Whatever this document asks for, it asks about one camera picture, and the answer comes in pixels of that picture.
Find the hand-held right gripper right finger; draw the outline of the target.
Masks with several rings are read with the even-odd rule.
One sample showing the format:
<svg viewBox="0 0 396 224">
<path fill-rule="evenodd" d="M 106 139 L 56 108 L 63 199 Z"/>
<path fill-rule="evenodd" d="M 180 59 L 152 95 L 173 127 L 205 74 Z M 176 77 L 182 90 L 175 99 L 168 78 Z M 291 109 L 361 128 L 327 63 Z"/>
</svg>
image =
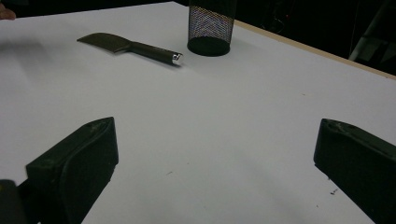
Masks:
<svg viewBox="0 0 396 224">
<path fill-rule="evenodd" d="M 375 224 L 396 224 L 396 146 L 351 124 L 323 119 L 314 163 Z"/>
</svg>

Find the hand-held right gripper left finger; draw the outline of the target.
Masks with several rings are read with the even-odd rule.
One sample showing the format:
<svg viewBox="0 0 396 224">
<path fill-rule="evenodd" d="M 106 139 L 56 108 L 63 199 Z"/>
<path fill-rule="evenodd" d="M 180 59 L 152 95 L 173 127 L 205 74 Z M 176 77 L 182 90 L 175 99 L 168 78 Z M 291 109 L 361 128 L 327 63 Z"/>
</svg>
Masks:
<svg viewBox="0 0 396 224">
<path fill-rule="evenodd" d="M 29 224 L 81 224 L 119 163 L 115 120 L 98 119 L 26 165 L 19 186 Z"/>
</svg>

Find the black spatula with chrome-tipped handle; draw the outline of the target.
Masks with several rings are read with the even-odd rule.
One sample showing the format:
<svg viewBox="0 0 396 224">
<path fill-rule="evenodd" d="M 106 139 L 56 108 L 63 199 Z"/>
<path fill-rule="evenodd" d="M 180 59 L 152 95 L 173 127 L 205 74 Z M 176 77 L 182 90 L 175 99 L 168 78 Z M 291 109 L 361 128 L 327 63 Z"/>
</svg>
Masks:
<svg viewBox="0 0 396 224">
<path fill-rule="evenodd" d="M 79 38 L 78 42 L 107 50 L 113 54 L 128 51 L 162 63 L 182 65 L 183 62 L 183 55 L 181 53 L 131 41 L 127 38 L 108 33 L 86 35 Z"/>
</svg>

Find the black mesh pen holder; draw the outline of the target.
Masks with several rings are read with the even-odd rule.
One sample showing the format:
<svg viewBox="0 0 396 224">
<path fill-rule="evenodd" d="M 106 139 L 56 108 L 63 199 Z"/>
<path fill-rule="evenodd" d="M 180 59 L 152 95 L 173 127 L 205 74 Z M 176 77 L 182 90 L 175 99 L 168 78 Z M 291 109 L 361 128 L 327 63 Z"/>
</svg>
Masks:
<svg viewBox="0 0 396 224">
<path fill-rule="evenodd" d="M 190 0 L 188 49 L 219 57 L 231 49 L 237 0 Z"/>
</svg>

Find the wooden table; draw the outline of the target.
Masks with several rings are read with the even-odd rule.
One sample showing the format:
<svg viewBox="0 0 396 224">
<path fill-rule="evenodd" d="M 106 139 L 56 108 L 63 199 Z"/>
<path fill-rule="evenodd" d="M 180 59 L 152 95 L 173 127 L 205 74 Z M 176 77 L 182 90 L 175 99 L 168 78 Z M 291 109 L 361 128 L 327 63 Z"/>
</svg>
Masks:
<svg viewBox="0 0 396 224">
<path fill-rule="evenodd" d="M 294 41 L 292 39 L 286 38 L 286 37 L 281 36 L 281 35 L 277 35 L 277 34 L 268 32 L 266 30 L 260 29 L 258 27 L 253 26 L 253 25 L 250 25 L 248 23 L 245 23 L 245 22 L 242 22 L 242 21 L 235 21 L 234 24 L 236 26 L 238 26 L 238 27 L 241 27 L 241 28 L 244 28 L 246 30 L 249 30 L 249 31 L 251 31 L 253 33 L 272 38 L 272 39 L 276 40 L 277 42 L 282 42 L 282 43 L 285 43 L 287 45 L 294 46 L 295 48 L 302 49 L 302 50 L 305 50 L 305 51 L 309 51 L 311 53 L 323 56 L 323 57 L 328 58 L 328 59 L 332 59 L 332 60 L 337 61 L 339 63 L 344 63 L 344 64 L 347 64 L 347 65 L 362 69 L 364 71 L 371 72 L 373 74 L 379 75 L 381 77 L 385 77 L 385 78 L 392 79 L 392 80 L 396 81 L 396 76 L 394 76 L 392 74 L 389 74 L 389 73 L 386 73 L 386 72 L 382 72 L 382 71 L 374 69 L 372 67 L 369 67 L 369 66 L 366 66 L 366 65 L 363 65 L 363 64 L 360 64 L 360 63 L 356 63 L 356 62 L 344 59 L 342 57 L 333 55 L 333 54 L 331 54 L 329 52 L 310 47 L 310 46 L 308 46 L 306 44 Z"/>
</svg>

